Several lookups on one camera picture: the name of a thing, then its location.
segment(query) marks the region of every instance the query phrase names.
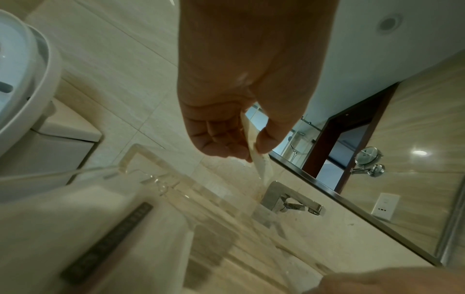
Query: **mirror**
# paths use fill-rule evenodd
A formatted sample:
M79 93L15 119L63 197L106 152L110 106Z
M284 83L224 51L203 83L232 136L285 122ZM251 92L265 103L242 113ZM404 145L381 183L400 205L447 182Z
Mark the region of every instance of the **mirror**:
M366 167L377 163L383 155L375 147L367 147L355 156L355 163L360 167Z

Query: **wooden door frame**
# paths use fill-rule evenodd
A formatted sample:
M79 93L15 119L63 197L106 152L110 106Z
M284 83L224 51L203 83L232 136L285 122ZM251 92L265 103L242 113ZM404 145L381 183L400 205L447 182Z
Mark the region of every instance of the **wooden door frame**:
M316 178L323 164L329 158L329 153L333 149L341 133L368 124L368 128L363 134L360 144L356 147L354 156L352 156L349 164L344 169L334 189L335 192L340 194L342 188L349 179L350 170L355 167L355 155L368 144L398 85L399 83L395 83L375 95L330 117L320 132L320 135L318 135L316 142L310 149L309 155L302 166L302 170Z

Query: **wall outlet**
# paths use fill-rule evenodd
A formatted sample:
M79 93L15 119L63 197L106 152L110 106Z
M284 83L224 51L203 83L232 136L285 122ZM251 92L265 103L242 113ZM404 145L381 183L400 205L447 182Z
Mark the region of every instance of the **wall outlet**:
M399 195L394 194L379 194L378 201L372 211L372 216L390 222L400 198Z

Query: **recessed light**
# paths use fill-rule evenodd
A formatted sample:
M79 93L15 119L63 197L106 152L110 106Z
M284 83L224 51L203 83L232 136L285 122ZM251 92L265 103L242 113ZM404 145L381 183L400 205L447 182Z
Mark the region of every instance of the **recessed light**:
M402 24L402 15L399 13L384 17L376 26L376 31L381 35L390 34Z
M423 150L414 150L414 151L412 151L412 153L415 154L415 155L419 155L419 156L426 156L426 155L428 155L428 152L423 151Z

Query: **ceiling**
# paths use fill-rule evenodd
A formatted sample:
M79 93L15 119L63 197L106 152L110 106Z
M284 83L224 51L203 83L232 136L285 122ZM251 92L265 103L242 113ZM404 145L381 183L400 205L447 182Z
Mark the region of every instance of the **ceiling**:
M305 118L325 121L464 49L464 12L464 0L341 0ZM402 24L377 33L390 14L401 14Z

